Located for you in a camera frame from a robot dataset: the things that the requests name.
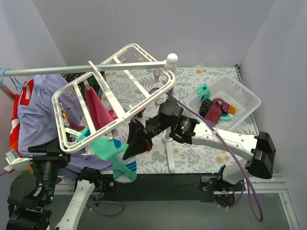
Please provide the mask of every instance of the white plastic hanger frame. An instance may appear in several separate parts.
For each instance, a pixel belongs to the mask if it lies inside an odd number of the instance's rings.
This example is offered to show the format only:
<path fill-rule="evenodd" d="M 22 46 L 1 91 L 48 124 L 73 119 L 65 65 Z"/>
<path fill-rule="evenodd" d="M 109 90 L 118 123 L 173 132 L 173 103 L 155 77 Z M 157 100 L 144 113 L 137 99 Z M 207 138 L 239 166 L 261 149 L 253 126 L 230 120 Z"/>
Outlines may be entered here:
<path fill-rule="evenodd" d="M 122 56 L 124 53 L 126 53 L 128 50 L 133 49 L 134 51 L 138 52 L 140 55 L 142 55 L 146 60 L 149 62 L 153 62 L 157 60 L 152 57 L 149 53 L 147 53 L 144 49 L 142 49 L 139 45 L 137 44 L 130 44 L 116 52 L 114 55 L 110 56 L 107 60 L 102 62 L 101 64 L 109 64 L 112 61 L 115 61 L 116 63 L 121 63 L 119 60 L 119 57 Z M 162 61 L 161 66 L 158 68 L 163 68 L 165 70 L 162 71 L 162 73 L 167 77 L 167 82 L 164 86 L 162 86 L 159 90 L 155 91 L 153 94 L 149 94 L 141 85 L 140 83 L 133 77 L 133 75 L 128 71 L 124 70 L 125 74 L 127 77 L 133 82 L 133 84 L 141 91 L 141 93 L 145 96 L 145 99 L 138 103 L 136 106 L 134 106 L 132 109 L 129 111 L 125 112 L 116 97 L 114 96 L 113 92 L 111 91 L 110 87 L 102 77 L 101 73 L 99 72 L 98 68 L 91 62 L 89 61 L 89 64 L 93 68 L 93 72 L 88 72 L 85 73 L 84 75 L 80 76 L 79 78 L 75 79 L 74 81 L 70 82 L 69 84 L 65 85 L 61 89 L 59 89 L 57 92 L 52 97 L 52 103 L 54 107 L 54 112 L 55 112 L 55 118 L 56 118 L 56 123 L 57 123 L 57 128 L 58 128 L 58 135 L 59 135 L 59 143 L 60 143 L 60 148 L 66 152 L 66 153 L 75 153 L 85 146 L 89 145 L 91 142 L 97 140 L 98 138 L 102 137 L 103 135 L 106 135 L 111 132 L 111 130 L 115 129 L 116 127 L 122 125 L 124 122 L 129 121 L 131 118 L 133 118 L 139 111 L 153 103 L 155 100 L 159 99 L 163 94 L 165 94 L 168 91 L 172 91 L 174 85 L 175 85 L 175 75 L 174 72 L 177 70 L 177 55 L 175 54 L 170 54 L 167 56 L 167 59 Z M 147 62 L 142 62 L 144 65 L 144 69 L 146 68 L 146 63 Z M 93 124 L 93 121 L 91 119 L 90 113 L 88 111 L 88 108 L 86 106 L 86 103 L 83 99 L 83 96 L 81 94 L 81 91 L 78 87 L 78 83 L 80 82 L 85 82 L 87 83 L 87 79 L 94 75 L 96 78 L 100 88 L 102 89 L 104 95 L 110 102 L 114 112 L 116 113 L 116 116 L 118 117 L 116 120 L 113 122 L 109 123 L 108 125 L 102 127 L 99 130 L 96 130 Z M 82 107 L 86 122 L 89 126 L 89 130 L 91 134 L 83 139 L 80 142 L 68 142 L 66 138 L 66 131 L 68 133 L 73 133 L 74 130 L 69 130 L 65 129 L 64 122 L 62 120 L 62 114 L 61 114 L 61 108 L 59 104 L 59 97 L 62 93 L 67 93 L 69 89 L 74 88 L 78 97 L 78 100 L 80 101 L 80 105 Z M 173 159 L 173 154 L 171 150 L 171 138 L 168 137 L 170 130 L 167 130 L 165 135 L 164 135 L 164 141 L 166 142 L 166 148 L 168 155 L 170 157 L 169 159 L 169 167 L 170 167 L 170 172 L 175 172 L 175 164 L 174 164 L 174 159 Z"/>

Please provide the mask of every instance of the white stand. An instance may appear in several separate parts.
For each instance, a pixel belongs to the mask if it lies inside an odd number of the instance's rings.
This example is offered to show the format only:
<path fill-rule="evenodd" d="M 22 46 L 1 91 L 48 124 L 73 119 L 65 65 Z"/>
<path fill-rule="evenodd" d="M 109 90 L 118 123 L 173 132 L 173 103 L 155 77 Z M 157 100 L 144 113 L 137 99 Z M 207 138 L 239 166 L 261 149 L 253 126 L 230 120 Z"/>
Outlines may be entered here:
<path fill-rule="evenodd" d="M 172 71 L 174 74 L 177 71 L 177 61 L 178 61 L 178 56 L 176 54 L 169 54 L 166 58 L 166 64 L 169 70 Z M 175 173 L 176 169 L 175 169 L 175 161 L 174 161 L 173 146 L 172 146 L 173 139 L 169 137 L 170 132 L 171 132 L 171 128 L 169 127 L 164 132 L 162 140 L 166 145 L 169 172 Z"/>

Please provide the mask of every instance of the plastic basket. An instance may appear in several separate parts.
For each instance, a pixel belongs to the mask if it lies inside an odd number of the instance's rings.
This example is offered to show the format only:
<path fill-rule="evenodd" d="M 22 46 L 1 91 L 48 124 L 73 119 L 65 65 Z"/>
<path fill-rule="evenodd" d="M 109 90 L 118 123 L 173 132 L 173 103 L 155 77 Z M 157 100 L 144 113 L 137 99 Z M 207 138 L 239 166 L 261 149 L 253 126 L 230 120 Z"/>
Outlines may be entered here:
<path fill-rule="evenodd" d="M 228 131 L 232 130 L 261 105 L 261 99 L 256 94 L 230 77 L 221 77 L 208 85 L 211 99 L 222 98 L 236 108 L 233 118 L 230 120 L 219 120 L 215 126 L 217 128 Z M 198 94 L 193 95 L 189 99 L 187 106 L 196 113 L 199 112 L 201 98 Z M 186 113 L 190 117 L 195 117 L 189 111 L 186 111 Z"/>

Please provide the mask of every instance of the floral tablecloth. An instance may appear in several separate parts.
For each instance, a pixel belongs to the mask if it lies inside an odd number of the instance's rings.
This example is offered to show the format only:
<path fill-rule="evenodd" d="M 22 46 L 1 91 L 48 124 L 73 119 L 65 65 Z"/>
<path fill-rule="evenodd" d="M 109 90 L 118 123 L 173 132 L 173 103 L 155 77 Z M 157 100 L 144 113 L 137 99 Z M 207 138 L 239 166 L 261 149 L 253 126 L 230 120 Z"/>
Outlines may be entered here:
<path fill-rule="evenodd" d="M 131 70 L 130 72 L 148 91 L 153 87 L 161 87 L 165 82 L 163 74 L 160 77 L 154 77 L 152 70 Z M 221 76 L 228 76 L 238 80 L 235 68 L 178 68 L 174 95 L 180 101 L 186 103 L 196 93 L 195 89 L 197 87 L 204 82 L 213 82 Z M 128 104 L 137 104 L 144 99 L 144 96 L 123 71 L 106 72 L 106 80 L 123 107 Z M 111 109 L 106 97 L 103 97 L 102 101 L 105 106 Z M 145 116 L 155 116 L 157 111 L 158 107 L 151 104 L 146 108 Z M 255 135 L 256 130 L 252 118 L 249 116 L 233 132 Z M 115 133 L 116 138 L 127 141 L 129 133 L 128 123 L 118 127 Z M 216 173 L 223 164 L 231 164 L 234 161 L 228 152 L 219 149 L 179 144 L 175 141 L 173 141 L 172 145 L 176 173 Z M 166 147 L 162 141 L 162 134 L 153 138 L 153 149 L 150 152 L 137 156 L 137 172 L 169 173 Z"/>

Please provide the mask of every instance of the purple cable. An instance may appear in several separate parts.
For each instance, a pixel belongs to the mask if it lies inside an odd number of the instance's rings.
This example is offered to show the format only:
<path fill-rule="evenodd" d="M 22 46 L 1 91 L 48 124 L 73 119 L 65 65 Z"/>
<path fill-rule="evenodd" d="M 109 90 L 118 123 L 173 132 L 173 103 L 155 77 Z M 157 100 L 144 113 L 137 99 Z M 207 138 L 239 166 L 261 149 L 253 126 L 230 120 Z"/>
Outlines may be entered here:
<path fill-rule="evenodd" d="M 3 170 L 2 172 L 0 172 L 0 176 L 3 176 L 4 174 L 8 173 L 7 171 Z"/>
<path fill-rule="evenodd" d="M 89 206 L 90 204 L 96 204 L 96 203 L 118 204 L 118 205 L 120 205 L 120 206 L 122 207 L 122 210 L 121 210 L 119 213 L 116 213 L 116 214 L 112 214 L 112 215 L 106 214 L 106 213 L 103 213 L 103 212 L 101 212 L 101 211 L 98 211 L 97 209 L 92 208 L 92 207 Z M 96 213 L 98 213 L 98 214 L 100 214 L 100 215 L 103 215 L 103 216 L 105 216 L 105 217 L 117 217 L 117 216 L 119 216 L 120 214 L 122 214 L 122 213 L 124 212 L 124 210 L 125 210 L 125 206 L 124 206 L 123 203 L 121 203 L 121 202 L 116 202 L 116 201 L 107 201 L 107 200 L 100 200 L 100 201 L 87 202 L 87 203 L 86 203 L 86 207 L 89 208 L 91 211 L 94 211 L 94 212 L 96 212 Z"/>
<path fill-rule="evenodd" d="M 151 90 L 149 90 L 149 94 L 151 94 L 153 91 L 155 90 L 158 90 L 159 88 L 152 88 Z M 194 112 L 193 110 L 191 110 L 190 108 L 188 108 L 187 106 L 185 106 L 182 102 L 180 102 L 178 99 L 176 99 L 173 95 L 171 95 L 170 93 L 166 93 L 170 98 L 172 98 L 174 101 L 176 101 L 178 104 L 180 104 L 182 107 L 184 107 L 185 109 L 189 110 L 192 114 L 194 114 L 196 117 L 198 117 L 200 120 L 202 120 L 210 129 L 212 132 L 215 131 L 215 129 L 199 114 L 197 114 L 196 112 Z M 242 171 L 245 179 L 246 179 L 246 184 L 247 184 L 247 187 L 248 187 L 248 199 L 249 199 L 249 204 L 250 204 L 250 208 L 254 214 L 254 216 L 256 217 L 256 219 L 259 221 L 259 222 L 262 222 L 263 221 L 263 211 L 262 211 L 262 207 L 261 207 L 261 204 L 260 204 L 260 201 L 259 201 L 259 198 L 258 198 L 258 195 L 254 189 L 254 186 L 253 184 L 251 183 L 247 173 L 245 172 L 245 169 L 243 168 L 243 166 L 241 165 L 241 163 L 239 162 L 239 160 L 237 159 L 237 157 L 235 156 L 235 154 L 233 153 L 233 151 L 230 149 L 230 147 L 227 145 L 227 143 L 224 141 L 224 139 L 221 137 L 221 135 L 216 132 L 216 136 L 220 139 L 220 141 L 222 142 L 222 144 L 225 146 L 225 148 L 227 149 L 227 151 L 230 153 L 230 155 L 234 158 L 235 162 L 238 164 L 240 170 Z M 252 201 L 251 201 L 251 196 L 250 196 L 250 190 L 249 188 L 251 189 L 254 197 L 255 197 L 255 200 L 256 200 L 256 204 L 258 206 L 258 210 L 259 210 L 259 213 L 260 213 L 260 217 L 257 216 L 256 214 L 256 210 L 254 209 L 254 206 L 252 204 Z"/>

